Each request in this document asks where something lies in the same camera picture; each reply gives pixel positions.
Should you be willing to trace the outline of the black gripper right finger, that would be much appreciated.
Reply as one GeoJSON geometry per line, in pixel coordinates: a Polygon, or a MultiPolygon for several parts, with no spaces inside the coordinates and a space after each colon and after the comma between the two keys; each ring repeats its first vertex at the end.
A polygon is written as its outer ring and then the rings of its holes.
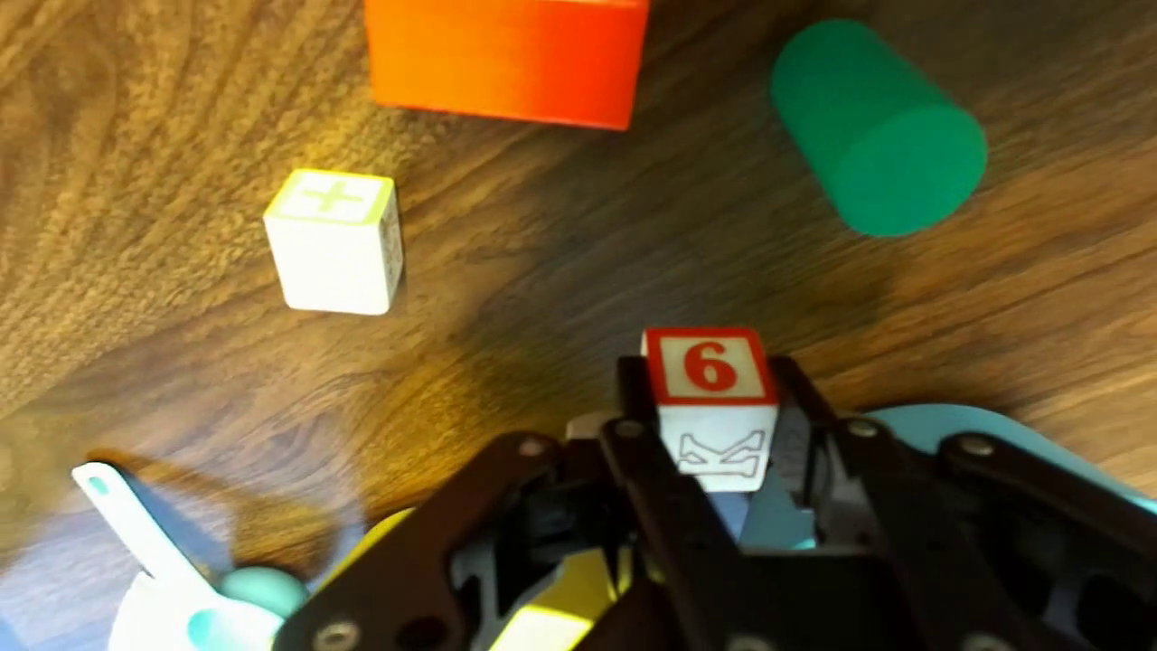
{"type": "Polygon", "coordinates": [[[792,357],[772,372],[786,399],[773,454],[789,497],[815,515],[825,562],[877,571],[856,586],[908,651],[1031,651],[1037,630],[951,509],[942,463],[873,416],[841,416],[792,357]]]}

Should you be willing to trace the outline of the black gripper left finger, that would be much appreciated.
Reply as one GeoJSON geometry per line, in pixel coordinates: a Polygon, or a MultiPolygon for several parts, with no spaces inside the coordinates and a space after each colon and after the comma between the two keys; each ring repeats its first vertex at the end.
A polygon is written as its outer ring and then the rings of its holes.
{"type": "Polygon", "coordinates": [[[596,623],[596,651],[773,651],[739,541],[660,436],[647,362],[620,357],[615,380],[600,453],[631,515],[633,583],[596,623]]]}

